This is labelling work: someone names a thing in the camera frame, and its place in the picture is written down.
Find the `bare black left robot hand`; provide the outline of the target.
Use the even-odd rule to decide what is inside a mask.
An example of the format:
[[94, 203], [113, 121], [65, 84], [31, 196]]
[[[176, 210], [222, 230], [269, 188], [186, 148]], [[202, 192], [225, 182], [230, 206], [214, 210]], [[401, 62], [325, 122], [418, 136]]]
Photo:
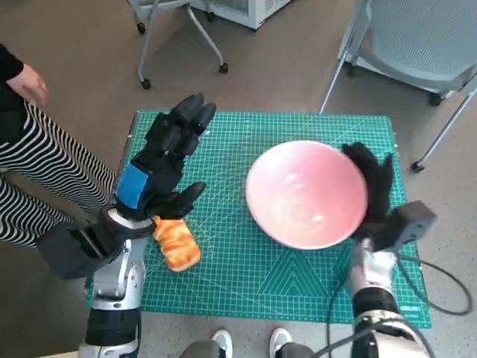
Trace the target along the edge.
[[145, 147], [123, 170], [115, 199], [117, 210], [132, 220], [181, 219], [206, 188], [198, 181], [182, 192], [185, 159], [192, 156], [200, 135], [214, 118], [216, 105], [203, 94], [183, 99], [169, 113], [159, 113], [145, 135]]

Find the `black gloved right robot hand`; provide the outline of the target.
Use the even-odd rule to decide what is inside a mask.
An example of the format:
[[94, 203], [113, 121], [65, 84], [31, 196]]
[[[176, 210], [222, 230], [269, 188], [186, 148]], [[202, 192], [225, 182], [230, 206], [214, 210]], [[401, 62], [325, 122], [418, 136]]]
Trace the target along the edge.
[[389, 251], [395, 254], [396, 238], [388, 227], [390, 193], [394, 182], [393, 155], [387, 154], [380, 163], [361, 142], [343, 144], [341, 150], [360, 170], [367, 188], [366, 213], [352, 238], [356, 242], [369, 239], [375, 252]]

